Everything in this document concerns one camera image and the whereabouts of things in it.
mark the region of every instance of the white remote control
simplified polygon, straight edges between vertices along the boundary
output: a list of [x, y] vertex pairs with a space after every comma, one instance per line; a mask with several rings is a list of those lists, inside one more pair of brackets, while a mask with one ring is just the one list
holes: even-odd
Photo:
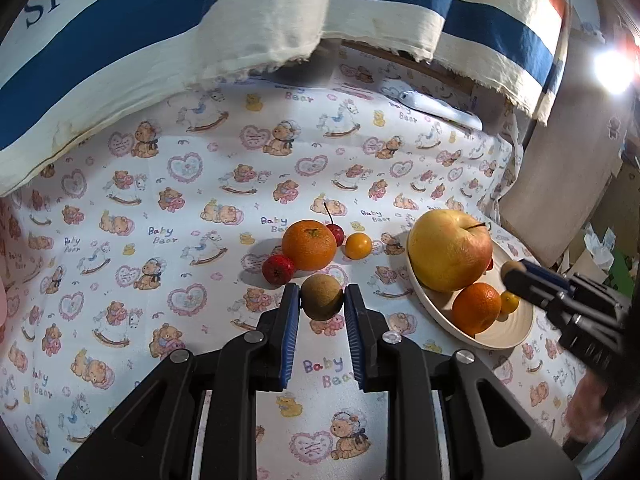
[[413, 110], [435, 115], [436, 117], [452, 121], [460, 124], [461, 126], [482, 131], [482, 121], [478, 116], [471, 112], [463, 112], [462, 110], [454, 108], [440, 99], [429, 97], [428, 95], [421, 94], [420, 92], [407, 90], [400, 93], [398, 100], [404, 106], [412, 108]]

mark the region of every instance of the light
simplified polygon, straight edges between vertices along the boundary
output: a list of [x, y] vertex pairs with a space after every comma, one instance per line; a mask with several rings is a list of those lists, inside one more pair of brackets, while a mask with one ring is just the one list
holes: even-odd
[[598, 81], [611, 94], [622, 94], [634, 78], [634, 64], [617, 50], [607, 50], [595, 58]]

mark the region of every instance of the apple stem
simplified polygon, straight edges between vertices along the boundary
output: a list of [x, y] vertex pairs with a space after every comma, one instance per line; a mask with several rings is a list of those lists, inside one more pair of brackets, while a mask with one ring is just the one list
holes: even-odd
[[471, 227], [465, 227], [465, 231], [469, 231], [469, 229], [473, 229], [474, 227], [484, 227], [486, 226], [486, 222], [482, 222], [481, 224], [472, 225]]
[[329, 213], [329, 208], [326, 206], [326, 202], [322, 202], [324, 204], [324, 208], [326, 209], [326, 213], [329, 215], [329, 220], [331, 220], [331, 223], [334, 223], [334, 219], [331, 216], [331, 213]]

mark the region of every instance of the screw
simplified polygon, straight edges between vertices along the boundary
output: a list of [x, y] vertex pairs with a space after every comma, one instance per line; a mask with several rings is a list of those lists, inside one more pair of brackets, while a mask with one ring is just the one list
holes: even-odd
[[476, 356], [473, 355], [469, 350], [458, 350], [456, 352], [456, 359], [462, 364], [469, 365], [476, 360]]
[[184, 348], [178, 348], [177, 350], [171, 352], [169, 358], [176, 364], [185, 363], [189, 360], [189, 352]]
[[390, 345], [397, 345], [402, 341], [402, 336], [398, 332], [389, 330], [388, 332], [383, 333], [382, 341], [389, 343]]
[[259, 330], [251, 330], [244, 334], [244, 340], [248, 343], [259, 343], [264, 339], [264, 334]]

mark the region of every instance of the red cherry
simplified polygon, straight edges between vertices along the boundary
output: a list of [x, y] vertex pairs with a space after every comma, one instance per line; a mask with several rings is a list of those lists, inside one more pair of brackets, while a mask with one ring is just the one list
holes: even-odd
[[326, 226], [335, 236], [335, 245], [340, 247], [344, 241], [344, 231], [338, 224], [327, 224]]
[[289, 283], [295, 272], [293, 260], [284, 254], [269, 256], [262, 264], [262, 275], [270, 285], [280, 286]]

